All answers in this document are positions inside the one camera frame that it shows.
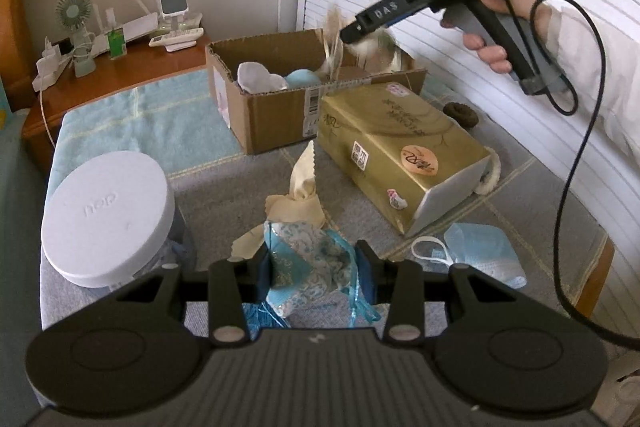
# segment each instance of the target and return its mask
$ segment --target gold tissue package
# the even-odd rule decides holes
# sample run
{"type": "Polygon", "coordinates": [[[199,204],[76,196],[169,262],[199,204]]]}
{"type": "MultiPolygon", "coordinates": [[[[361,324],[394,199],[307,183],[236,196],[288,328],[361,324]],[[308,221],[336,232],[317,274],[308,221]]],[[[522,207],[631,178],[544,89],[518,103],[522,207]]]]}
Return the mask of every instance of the gold tissue package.
{"type": "Polygon", "coordinates": [[[489,162],[481,143],[396,83],[322,97],[318,143],[407,236],[469,197],[489,162]]]}

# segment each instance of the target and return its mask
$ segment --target brown hair tie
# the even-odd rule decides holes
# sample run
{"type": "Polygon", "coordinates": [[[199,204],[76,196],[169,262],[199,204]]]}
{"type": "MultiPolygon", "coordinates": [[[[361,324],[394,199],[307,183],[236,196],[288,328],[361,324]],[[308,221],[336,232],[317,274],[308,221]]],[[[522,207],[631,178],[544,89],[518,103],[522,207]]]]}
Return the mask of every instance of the brown hair tie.
{"type": "Polygon", "coordinates": [[[449,102],[442,108],[442,112],[449,118],[453,118],[464,129],[471,129],[480,121],[478,114],[464,103],[449,102]]]}

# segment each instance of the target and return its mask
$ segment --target green liquid bottle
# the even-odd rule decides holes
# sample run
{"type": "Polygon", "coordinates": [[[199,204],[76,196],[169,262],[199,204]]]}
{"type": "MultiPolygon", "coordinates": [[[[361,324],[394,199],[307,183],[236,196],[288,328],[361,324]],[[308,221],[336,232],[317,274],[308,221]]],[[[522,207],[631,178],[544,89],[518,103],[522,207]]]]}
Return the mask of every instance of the green liquid bottle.
{"type": "Polygon", "coordinates": [[[127,54],[127,42],[124,39],[124,29],[118,26],[116,15],[113,8],[106,10],[107,25],[109,31],[107,33],[107,43],[109,44],[109,56],[111,60],[124,57],[127,54]]]}

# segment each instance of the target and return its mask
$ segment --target white sleeve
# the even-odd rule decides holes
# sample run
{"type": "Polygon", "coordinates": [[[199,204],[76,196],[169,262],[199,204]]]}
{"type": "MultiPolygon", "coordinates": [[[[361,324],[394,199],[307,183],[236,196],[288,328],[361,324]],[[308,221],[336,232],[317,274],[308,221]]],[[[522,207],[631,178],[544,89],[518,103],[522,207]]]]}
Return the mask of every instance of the white sleeve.
{"type": "MultiPolygon", "coordinates": [[[[578,92],[580,105],[593,111],[600,87],[600,52],[591,28],[574,9],[553,10],[546,46],[578,92]]],[[[594,20],[607,63],[600,114],[605,133],[640,164],[640,43],[619,29],[594,20]]]]}

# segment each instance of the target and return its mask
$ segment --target wooden headboard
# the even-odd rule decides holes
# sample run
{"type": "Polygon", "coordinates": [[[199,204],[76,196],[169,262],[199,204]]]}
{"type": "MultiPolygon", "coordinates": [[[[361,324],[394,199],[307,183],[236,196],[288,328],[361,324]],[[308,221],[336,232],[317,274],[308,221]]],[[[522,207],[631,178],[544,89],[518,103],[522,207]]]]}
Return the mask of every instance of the wooden headboard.
{"type": "Polygon", "coordinates": [[[35,53],[22,0],[0,0],[0,77],[13,110],[31,107],[35,53]]]}

